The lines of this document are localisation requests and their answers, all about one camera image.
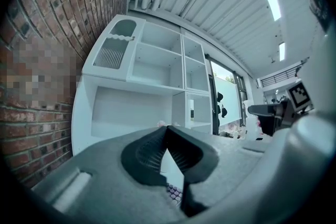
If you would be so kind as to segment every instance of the wall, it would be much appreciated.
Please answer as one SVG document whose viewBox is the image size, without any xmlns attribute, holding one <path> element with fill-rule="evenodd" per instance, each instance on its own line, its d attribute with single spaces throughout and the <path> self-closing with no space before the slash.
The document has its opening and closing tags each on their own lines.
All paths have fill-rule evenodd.
<svg viewBox="0 0 336 224">
<path fill-rule="evenodd" d="M 276 72 L 269 73 L 269 74 L 267 74 L 267 75 L 265 75 L 265 76 L 263 76 L 263 77 L 260 77 L 260 80 L 267 79 L 267 78 L 269 78 L 269 77 L 275 76 L 275 75 L 277 75 L 277 74 L 280 74 L 280 73 L 282 73 L 282 72 L 287 71 L 288 69 L 292 69 L 292 68 L 294 68 L 294 67 L 297 67 L 297 66 L 300 65 L 300 64 L 301 64 L 301 62 L 296 62 L 296 63 L 294 63 L 294 64 L 292 64 L 292 65 L 290 65 L 290 66 L 287 66 L 287 67 L 285 67 L 285 68 L 283 68 L 283 69 L 277 70 Z"/>
<path fill-rule="evenodd" d="M 247 91 L 247 99 L 252 99 L 254 104 L 264 104 L 264 92 L 262 91 L 262 88 L 257 88 L 255 80 L 250 77 L 244 77 L 244 82 Z"/>
<path fill-rule="evenodd" d="M 0 25 L 0 139 L 31 187 L 71 158 L 71 110 L 83 63 L 127 0 L 12 0 Z"/>
<path fill-rule="evenodd" d="M 145 19 L 145 20 L 147 20 L 147 22 L 151 22 L 153 24 L 157 24 L 157 25 L 166 27 L 166 28 L 168 28 L 170 30 L 173 30 L 175 32 L 178 32 L 178 33 L 181 32 L 180 26 L 172 24 L 172 23 L 170 23 L 170 22 L 168 22 L 166 20 L 163 20 L 163 19 L 160 19 L 160 18 L 157 18 L 157 17 L 154 17 L 154 16 L 147 15 L 145 13 L 140 13 L 140 12 L 135 12 L 133 10 L 129 10 L 127 12 L 127 15 L 133 16 L 133 17 L 137 17 L 137 18 L 141 18 L 141 19 Z"/>
<path fill-rule="evenodd" d="M 274 94 L 275 93 L 269 93 L 269 94 L 265 95 L 268 104 L 273 104 L 272 99 L 274 98 Z M 275 95 L 276 95 L 277 100 L 279 100 L 279 101 L 280 101 L 280 99 L 283 95 L 287 96 L 286 91 L 279 91 Z"/>
</svg>

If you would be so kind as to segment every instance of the ceiling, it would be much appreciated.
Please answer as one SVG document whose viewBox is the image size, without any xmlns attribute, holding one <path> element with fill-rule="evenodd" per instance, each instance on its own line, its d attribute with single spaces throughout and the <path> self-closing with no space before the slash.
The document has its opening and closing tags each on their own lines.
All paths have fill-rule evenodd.
<svg viewBox="0 0 336 224">
<path fill-rule="evenodd" d="M 310 56 L 324 37 L 309 0 L 278 2 L 282 17 L 276 22 L 267 0 L 138 0 L 137 5 L 152 14 L 164 10 L 206 31 L 259 78 Z M 281 42 L 286 43 L 282 62 Z"/>
</svg>

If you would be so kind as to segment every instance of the fluorescent light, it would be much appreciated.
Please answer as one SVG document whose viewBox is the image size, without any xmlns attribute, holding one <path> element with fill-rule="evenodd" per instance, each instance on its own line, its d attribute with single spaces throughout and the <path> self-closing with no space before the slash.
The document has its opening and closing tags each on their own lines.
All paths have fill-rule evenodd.
<svg viewBox="0 0 336 224">
<path fill-rule="evenodd" d="M 286 51 L 286 44 L 283 42 L 279 45 L 279 52 L 280 52 L 280 61 L 285 59 L 285 51 Z"/>
<path fill-rule="evenodd" d="M 281 18 L 281 12 L 280 12 L 280 7 L 279 7 L 278 0 L 267 0 L 267 1 L 268 1 L 269 6 L 271 7 L 274 21 L 280 19 Z"/>
</svg>

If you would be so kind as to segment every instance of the white shelving unit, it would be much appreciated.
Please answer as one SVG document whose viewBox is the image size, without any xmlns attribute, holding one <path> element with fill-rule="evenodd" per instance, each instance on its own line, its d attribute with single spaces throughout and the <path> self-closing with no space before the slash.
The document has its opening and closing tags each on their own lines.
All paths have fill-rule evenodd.
<svg viewBox="0 0 336 224">
<path fill-rule="evenodd" d="M 93 46 L 72 113 L 72 150 L 155 127 L 212 133 L 202 46 L 143 19 L 117 15 Z"/>
<path fill-rule="evenodd" d="M 201 44 L 183 36 L 185 85 L 187 90 L 209 93 L 209 82 Z"/>
</svg>

